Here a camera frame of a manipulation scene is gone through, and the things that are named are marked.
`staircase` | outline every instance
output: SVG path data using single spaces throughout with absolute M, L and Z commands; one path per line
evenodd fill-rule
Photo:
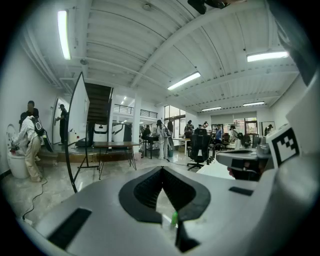
M 111 108 L 112 88 L 86 82 L 85 89 L 90 101 L 87 121 L 107 125 Z

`toilet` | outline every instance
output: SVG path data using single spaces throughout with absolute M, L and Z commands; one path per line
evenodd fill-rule
M 9 124 L 6 129 L 6 147 L 7 147 L 7 161 L 12 172 L 12 175 L 18 179 L 28 178 L 29 172 L 26 166 L 25 157 L 23 155 L 15 155 L 10 152 L 12 138 L 17 136 L 16 129 L 13 124 Z

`black office chair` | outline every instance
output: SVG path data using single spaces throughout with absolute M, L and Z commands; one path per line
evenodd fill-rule
M 207 130 L 205 129 L 196 129 L 196 131 L 191 137 L 190 152 L 190 158 L 194 160 L 195 163 L 187 164 L 187 166 L 192 166 L 188 171 L 193 168 L 203 167 L 204 165 L 200 163 L 205 162 L 209 158 L 209 144 L 211 142 L 211 137 L 207 134 Z

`glossy floor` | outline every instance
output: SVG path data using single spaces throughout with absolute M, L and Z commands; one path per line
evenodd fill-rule
M 171 162 L 166 160 L 159 160 L 157 153 L 152 159 L 148 157 L 142 158 L 136 162 L 137 170 L 155 166 L 168 166 L 173 170 L 187 170 L 187 163 L 191 162 L 188 156 L 184 153 L 175 151 L 173 157 L 169 158 Z M 46 178 L 47 183 L 43 185 L 43 194 L 34 200 L 34 210 L 28 213 L 25 217 L 32 221 L 34 226 L 48 211 L 50 211 L 57 204 L 62 203 L 68 197 L 74 194 L 71 182 L 69 179 L 66 163 L 59 162 L 56 166 L 52 163 L 40 162 L 39 169 L 43 177 Z M 71 164 L 72 172 L 75 174 L 77 171 L 78 163 Z M 134 172 L 133 167 L 129 167 L 128 161 L 114 161 L 106 162 L 101 179 L 108 179 L 119 174 Z M 78 175 L 75 182 L 77 190 L 80 191 L 84 187 L 99 180 L 99 174 L 96 168 L 83 169 Z M 12 174 L 6 176 L 1 181 L 1 187 L 10 203 L 14 213 L 18 218 L 21 218 L 32 206 L 32 199 L 41 193 L 42 184 L 31 182 L 30 178 L 17 179 Z M 175 211 L 172 207 L 166 194 L 162 191 L 157 201 L 157 211 L 164 215 L 168 221 Z

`white jacket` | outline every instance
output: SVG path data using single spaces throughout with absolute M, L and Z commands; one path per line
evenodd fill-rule
M 13 140 L 13 144 L 17 145 L 19 142 L 28 140 L 31 142 L 38 134 L 35 131 L 35 125 L 31 121 L 33 116 L 27 116 L 26 119 L 22 122 L 21 130 L 18 136 Z

